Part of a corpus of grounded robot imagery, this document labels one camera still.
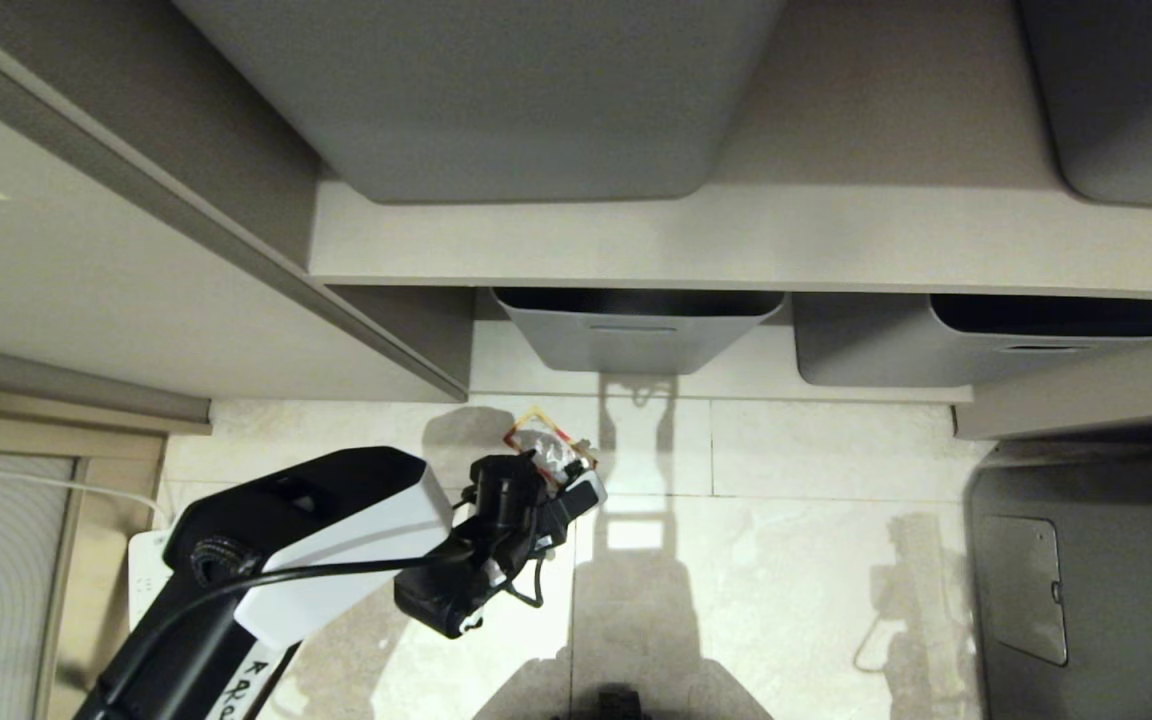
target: white power strip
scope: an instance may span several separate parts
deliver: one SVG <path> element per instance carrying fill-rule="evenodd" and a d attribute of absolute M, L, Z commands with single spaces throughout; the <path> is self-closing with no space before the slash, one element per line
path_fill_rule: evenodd
<path fill-rule="evenodd" d="M 172 579 L 172 569 L 162 561 L 162 548 L 170 536 L 172 530 L 150 530 L 132 536 L 127 544 L 127 615 L 132 628 Z"/>

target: white floor tile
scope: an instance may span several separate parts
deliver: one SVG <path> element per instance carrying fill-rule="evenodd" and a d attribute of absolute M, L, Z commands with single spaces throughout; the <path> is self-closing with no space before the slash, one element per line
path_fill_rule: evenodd
<path fill-rule="evenodd" d="M 627 683 L 659 720 L 978 717 L 960 514 L 673 498 L 673 552 L 608 547 L 614 505 L 582 520 L 577 710 Z"/>
<path fill-rule="evenodd" d="M 406 402 L 220 400 L 211 437 L 173 437 L 164 478 L 236 483 L 346 447 L 388 445 L 424 457 L 445 487 L 468 484 L 472 461 L 539 406 L 573 438 L 599 447 L 613 493 L 710 492 L 708 401 L 639 397 L 473 396 L 465 406 Z"/>
<path fill-rule="evenodd" d="M 945 406 L 714 402 L 723 497 L 960 502 L 992 444 L 955 439 Z"/>

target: shelf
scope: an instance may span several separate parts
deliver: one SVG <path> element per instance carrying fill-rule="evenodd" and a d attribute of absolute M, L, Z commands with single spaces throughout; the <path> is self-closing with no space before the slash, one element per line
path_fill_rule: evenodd
<path fill-rule="evenodd" d="M 1152 297 L 1152 209 L 1051 160 L 1010 3 L 793 3 L 712 181 L 681 200 L 378 205 L 319 185 L 343 285 Z"/>

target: white cable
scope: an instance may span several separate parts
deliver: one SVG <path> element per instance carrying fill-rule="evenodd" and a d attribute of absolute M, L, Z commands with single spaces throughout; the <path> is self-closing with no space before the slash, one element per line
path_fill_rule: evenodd
<path fill-rule="evenodd" d="M 73 480 L 54 480 L 51 478 L 44 478 L 40 475 L 26 475 L 26 473 L 9 473 L 9 471 L 0 470 L 0 479 L 5 480 L 24 480 L 28 483 L 44 484 L 44 486 L 60 487 L 60 488 L 81 488 L 83 492 L 94 492 L 99 495 L 112 495 L 122 497 L 126 500 L 134 500 L 150 507 L 151 510 L 156 513 L 156 520 L 165 523 L 166 526 L 172 526 L 172 514 L 166 511 L 162 506 L 160 506 L 151 498 L 144 495 L 136 495 L 134 492 L 120 491 L 120 488 L 103 488 L 99 486 L 88 486 L 88 484 L 76 483 Z"/>

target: gray bin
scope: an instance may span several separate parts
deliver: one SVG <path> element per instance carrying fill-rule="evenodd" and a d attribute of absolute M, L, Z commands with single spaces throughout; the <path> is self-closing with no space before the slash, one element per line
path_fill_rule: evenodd
<path fill-rule="evenodd" d="M 545 365 L 599 373 L 695 373 L 785 304 L 782 291 L 493 293 Z"/>
<path fill-rule="evenodd" d="M 1152 3 L 1021 0 L 1064 181 L 1152 205 Z"/>
<path fill-rule="evenodd" d="M 955 387 L 1152 342 L 1152 300 L 795 293 L 819 386 Z"/>
<path fill-rule="evenodd" d="M 687 195 L 785 0 L 174 0 L 376 202 Z"/>

